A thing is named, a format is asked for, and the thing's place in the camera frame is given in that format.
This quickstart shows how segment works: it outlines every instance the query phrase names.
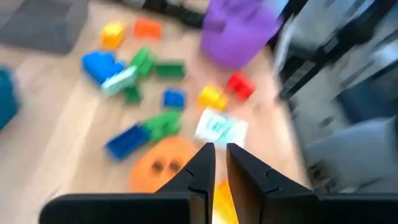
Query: blue lego brick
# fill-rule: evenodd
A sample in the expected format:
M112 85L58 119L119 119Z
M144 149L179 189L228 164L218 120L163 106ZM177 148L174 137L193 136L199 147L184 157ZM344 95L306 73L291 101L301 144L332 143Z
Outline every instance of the blue lego brick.
M179 108L185 107L185 92L169 88L163 94L163 107Z
M141 124L135 124L114 139L108 141L106 149L116 160L121 161L148 140L149 132Z
M14 94L11 72L8 68L0 68L0 129L18 112L19 105Z
M87 75L89 75L98 86L101 86L105 80L125 69L125 64L115 61L115 58L115 54L112 52L95 50L81 58L81 65Z

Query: purple container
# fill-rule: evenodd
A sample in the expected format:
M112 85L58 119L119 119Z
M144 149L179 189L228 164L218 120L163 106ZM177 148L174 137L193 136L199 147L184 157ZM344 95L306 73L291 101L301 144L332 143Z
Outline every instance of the purple container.
M280 27L258 0L211 0L203 23L201 48L223 68L247 65Z

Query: yellow object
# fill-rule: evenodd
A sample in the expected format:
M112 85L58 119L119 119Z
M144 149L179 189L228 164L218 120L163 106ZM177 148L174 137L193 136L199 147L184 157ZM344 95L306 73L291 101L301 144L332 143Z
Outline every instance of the yellow object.
M101 45L105 49L116 49L122 42L126 26L122 22L110 22L101 33Z
M234 201L229 189L228 179L221 181L214 191L213 207L220 217L228 224L237 224Z
M198 103L211 106L218 110L223 110L228 102L228 98L223 95L223 90L217 86L206 86L201 91Z

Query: light blue lego brick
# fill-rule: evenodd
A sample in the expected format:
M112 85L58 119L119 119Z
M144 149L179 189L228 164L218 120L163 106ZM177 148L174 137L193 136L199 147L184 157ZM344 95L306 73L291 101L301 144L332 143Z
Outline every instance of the light blue lego brick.
M131 66L105 80L105 82L103 82L101 85L101 90L105 93L105 95L112 96L126 87L133 86L136 79L137 67Z

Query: paper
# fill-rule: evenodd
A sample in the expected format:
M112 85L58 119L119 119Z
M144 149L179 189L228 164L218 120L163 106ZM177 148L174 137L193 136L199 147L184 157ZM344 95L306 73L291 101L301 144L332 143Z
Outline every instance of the paper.
M245 120L207 108L200 117L195 138L213 142L223 149L226 149L227 143L244 147L247 130L248 123Z

